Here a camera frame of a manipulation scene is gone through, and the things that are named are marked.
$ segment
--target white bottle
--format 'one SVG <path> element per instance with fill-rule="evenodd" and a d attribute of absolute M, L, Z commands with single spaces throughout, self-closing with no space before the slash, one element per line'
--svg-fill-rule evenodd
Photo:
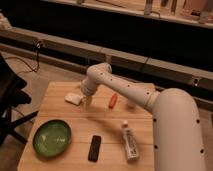
<path fill-rule="evenodd" d="M 133 137 L 132 130 L 128 127 L 127 120 L 121 125 L 123 139 L 125 141 L 125 151 L 126 151 L 126 158 L 127 161 L 135 161 L 139 158 L 139 151 L 137 148 L 136 141 Z"/>

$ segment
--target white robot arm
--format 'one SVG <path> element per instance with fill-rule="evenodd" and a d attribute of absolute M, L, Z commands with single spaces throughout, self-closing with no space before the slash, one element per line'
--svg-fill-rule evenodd
<path fill-rule="evenodd" d="M 107 63 L 93 65 L 82 81 L 84 95 L 103 84 L 153 114 L 155 171 L 205 171 L 199 113 L 194 99 L 171 88 L 159 93 L 111 74 Z"/>

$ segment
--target carrot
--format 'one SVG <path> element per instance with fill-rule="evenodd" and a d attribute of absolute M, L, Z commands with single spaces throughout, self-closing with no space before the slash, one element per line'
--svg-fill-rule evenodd
<path fill-rule="evenodd" d="M 110 98 L 109 105 L 108 105 L 110 109 L 112 109 L 115 106 L 117 99 L 118 99 L 118 95 L 116 93 L 113 94 L 112 97 Z"/>

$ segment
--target black remote control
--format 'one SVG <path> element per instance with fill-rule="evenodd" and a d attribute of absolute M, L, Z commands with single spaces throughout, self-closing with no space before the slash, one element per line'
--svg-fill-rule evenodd
<path fill-rule="evenodd" d="M 88 154 L 89 161 L 96 162 L 98 160 L 100 145 L 101 145 L 101 136 L 93 135 Z"/>

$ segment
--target chair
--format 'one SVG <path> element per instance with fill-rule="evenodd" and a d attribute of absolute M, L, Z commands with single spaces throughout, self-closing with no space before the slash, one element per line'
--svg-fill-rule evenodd
<path fill-rule="evenodd" d="M 22 143 L 27 140 L 15 128 L 37 115 L 37 111 L 15 121 L 11 120 L 12 107 L 31 102 L 31 98 L 21 89 L 27 82 L 16 75 L 0 54 L 0 146 L 7 135 L 12 135 Z"/>

